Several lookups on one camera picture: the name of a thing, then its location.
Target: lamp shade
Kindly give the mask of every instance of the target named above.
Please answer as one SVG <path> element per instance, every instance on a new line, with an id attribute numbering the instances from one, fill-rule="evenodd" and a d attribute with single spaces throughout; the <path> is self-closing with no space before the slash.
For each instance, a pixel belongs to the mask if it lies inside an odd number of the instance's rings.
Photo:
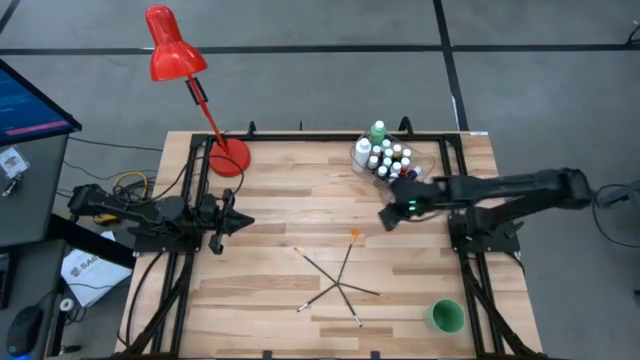
<path id="1" fill-rule="evenodd" d="M 182 40 L 176 18 L 168 7 L 149 7 L 145 19 L 156 45 L 151 55 L 151 80 L 172 80 L 207 68 L 198 50 Z"/>

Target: yellow cable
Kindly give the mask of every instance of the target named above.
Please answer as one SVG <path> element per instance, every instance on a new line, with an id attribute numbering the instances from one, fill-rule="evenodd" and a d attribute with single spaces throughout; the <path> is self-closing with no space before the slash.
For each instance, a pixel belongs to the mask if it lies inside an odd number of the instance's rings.
<path id="1" fill-rule="evenodd" d="M 118 186 L 120 181 L 122 181 L 124 178 L 127 178 L 129 176 L 140 176 L 142 178 L 142 180 L 144 180 L 144 192 L 142 193 L 142 198 L 143 199 L 146 198 L 147 197 L 147 191 L 149 190 L 149 179 L 147 178 L 147 175 L 141 173 L 140 171 L 129 171 L 129 172 L 126 172 L 126 173 L 120 175 L 116 179 L 116 182 L 113 184 L 113 187 Z"/>

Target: red desk lamp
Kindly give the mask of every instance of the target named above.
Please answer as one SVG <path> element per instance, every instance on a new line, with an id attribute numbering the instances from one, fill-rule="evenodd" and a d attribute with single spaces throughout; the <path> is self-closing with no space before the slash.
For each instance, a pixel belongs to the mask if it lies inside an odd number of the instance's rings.
<path id="1" fill-rule="evenodd" d="M 147 9 L 145 19 L 156 48 L 151 55 L 151 80 L 164 81 L 187 77 L 187 86 L 197 105 L 216 133 L 217 144 L 211 149 L 209 166 L 221 176 L 236 176 L 249 167 L 251 153 L 238 139 L 225 139 L 220 134 L 206 102 L 207 96 L 193 74 L 207 68 L 207 62 L 193 46 L 182 40 L 173 12 L 164 5 Z"/>

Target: floor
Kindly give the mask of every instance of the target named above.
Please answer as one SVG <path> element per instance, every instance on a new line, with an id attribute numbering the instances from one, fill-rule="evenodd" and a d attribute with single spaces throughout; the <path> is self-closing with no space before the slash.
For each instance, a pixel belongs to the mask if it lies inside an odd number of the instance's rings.
<path id="1" fill-rule="evenodd" d="M 153 3 L 0 0 L 0 13 L 13 11 L 0 33 L 0 54 L 152 47 L 144 10 Z M 428 0 L 164 3 L 195 46 L 441 41 Z M 618 44 L 640 21 L 640 2 L 447 0 L 444 12 L 454 45 Z M 167 131 L 208 127 L 184 83 L 151 82 L 149 55 L 4 54 L 84 125 L 79 137 L 161 147 Z M 250 120 L 259 129 L 294 130 L 300 122 L 304 129 L 363 129 L 407 115 L 419 130 L 456 130 L 464 125 L 463 106 L 469 129 L 491 134 L 502 174 L 576 167 L 592 187 L 640 178 L 637 51 L 454 52 L 457 118 L 440 52 L 205 57 L 209 69 L 199 78 L 223 129 L 245 129 Z M 67 160 L 106 176 L 154 169 L 159 155 L 71 142 Z M 94 181 L 65 168 L 60 187 Z M 64 208 L 62 199 L 56 205 Z M 638 212 L 623 204 L 603 212 L 602 222 L 613 238 L 640 244 Z M 520 239 L 545 351 L 560 358 L 635 358 L 640 250 L 608 243 L 588 210 L 528 217 Z M 82 344 L 83 356 L 109 354 L 125 298 L 124 290 L 109 294 L 68 328 L 65 343 Z"/>

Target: paint bottle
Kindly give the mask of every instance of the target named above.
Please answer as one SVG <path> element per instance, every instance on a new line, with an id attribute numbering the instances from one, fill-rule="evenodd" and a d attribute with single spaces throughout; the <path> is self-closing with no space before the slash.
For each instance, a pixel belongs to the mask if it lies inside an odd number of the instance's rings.
<path id="1" fill-rule="evenodd" d="M 394 144 L 392 149 L 393 149 L 393 155 L 391 158 L 394 161 L 399 161 L 400 157 L 402 157 L 402 145 Z"/>
<path id="2" fill-rule="evenodd" d="M 391 164 L 392 173 L 400 175 L 400 170 L 402 170 L 402 165 L 400 165 L 399 162 L 396 161 L 393 164 Z"/>
<path id="3" fill-rule="evenodd" d="M 391 169 L 391 158 L 382 159 L 382 165 L 386 166 L 387 169 Z"/>
<path id="4" fill-rule="evenodd" d="M 384 122 L 382 122 L 382 120 L 376 121 L 371 125 L 371 131 L 369 132 L 371 143 L 374 145 L 380 145 L 382 140 L 384 140 L 385 133 L 386 129 L 384 128 Z"/>
<path id="5" fill-rule="evenodd" d="M 387 150 L 385 150 L 385 151 L 384 151 L 384 157 L 385 157 L 385 159 L 386 159 L 386 158 L 391 159 L 391 158 L 393 157 L 393 150 L 391 150 L 391 149 L 387 149 Z"/>
<path id="6" fill-rule="evenodd" d="M 402 158 L 402 160 L 400 160 L 400 165 L 402 166 L 402 168 L 400 169 L 400 175 L 406 175 L 407 174 L 407 172 L 409 171 L 409 164 L 410 163 L 411 163 L 411 160 L 409 160 L 409 158 Z"/>
<path id="7" fill-rule="evenodd" d="M 407 177 L 411 180 L 415 180 L 421 174 L 422 174 L 422 169 L 419 166 L 416 166 L 413 169 L 409 170 L 409 172 L 407 173 Z"/>
<path id="8" fill-rule="evenodd" d="M 380 147 L 380 145 L 374 145 L 371 148 L 371 156 L 380 157 L 380 155 L 382 155 L 382 148 Z"/>
<path id="9" fill-rule="evenodd" d="M 389 174 L 389 180 L 388 180 L 389 184 L 391 184 L 392 182 L 396 181 L 397 178 L 398 178 L 398 174 L 396 174 L 396 173 Z"/>
<path id="10" fill-rule="evenodd" d="M 375 155 L 372 155 L 371 157 L 369 157 L 369 162 L 367 163 L 367 168 L 369 170 L 373 170 L 375 171 L 376 168 L 378 167 L 378 157 Z"/>
<path id="11" fill-rule="evenodd" d="M 389 140 L 389 139 L 382 140 L 382 143 L 380 144 L 380 147 L 382 148 L 382 151 L 385 151 L 385 150 L 391 148 L 391 140 Z"/>
<path id="12" fill-rule="evenodd" d="M 378 178 L 380 178 L 383 181 L 387 181 L 387 167 L 382 165 L 378 168 L 378 172 L 376 173 L 376 175 L 378 175 Z"/>
<path id="13" fill-rule="evenodd" d="M 371 143 L 369 139 L 362 138 L 360 139 L 355 146 L 352 159 L 352 167 L 355 172 L 364 171 L 367 166 L 367 161 L 369 160 L 369 153 L 371 152 Z"/>

